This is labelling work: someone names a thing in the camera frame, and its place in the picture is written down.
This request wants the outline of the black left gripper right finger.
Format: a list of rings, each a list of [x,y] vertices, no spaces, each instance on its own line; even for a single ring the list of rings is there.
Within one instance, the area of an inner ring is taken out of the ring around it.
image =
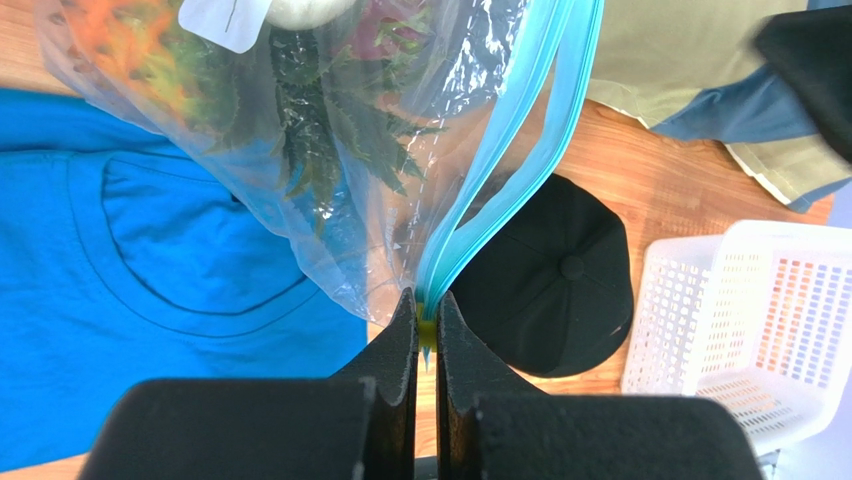
[[[500,360],[452,296],[437,313],[442,479],[758,479],[719,403],[681,396],[551,395]]]

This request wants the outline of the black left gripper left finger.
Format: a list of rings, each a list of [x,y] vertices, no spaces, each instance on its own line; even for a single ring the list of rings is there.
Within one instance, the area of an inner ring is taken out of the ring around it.
[[[325,379],[159,379],[113,408],[84,479],[410,479],[416,301]]]

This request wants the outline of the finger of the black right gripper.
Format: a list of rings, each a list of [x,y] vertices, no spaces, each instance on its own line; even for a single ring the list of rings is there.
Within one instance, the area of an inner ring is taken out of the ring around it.
[[[818,134],[851,160],[851,7],[770,17],[753,40],[792,89]]]

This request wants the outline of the clear zip top bag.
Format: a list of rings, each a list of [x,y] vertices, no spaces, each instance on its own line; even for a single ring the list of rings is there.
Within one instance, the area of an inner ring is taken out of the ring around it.
[[[210,172],[355,315],[452,282],[554,172],[600,1],[38,1],[45,67]]]

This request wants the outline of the fake pineapple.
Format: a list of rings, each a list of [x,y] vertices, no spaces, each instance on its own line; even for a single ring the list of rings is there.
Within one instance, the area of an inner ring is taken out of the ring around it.
[[[391,192],[424,172],[407,142],[435,127],[383,102],[422,74],[430,30],[425,1],[355,1],[309,30],[263,14],[245,52],[179,22],[178,1],[53,1],[45,20],[63,35],[71,87],[125,121],[202,158],[255,157],[285,199],[332,213],[341,155]]]

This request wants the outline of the white fake radish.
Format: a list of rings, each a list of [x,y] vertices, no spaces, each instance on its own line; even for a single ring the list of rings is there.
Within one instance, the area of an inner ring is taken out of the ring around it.
[[[329,23],[354,3],[354,0],[272,0],[265,19],[285,30],[309,30]]]

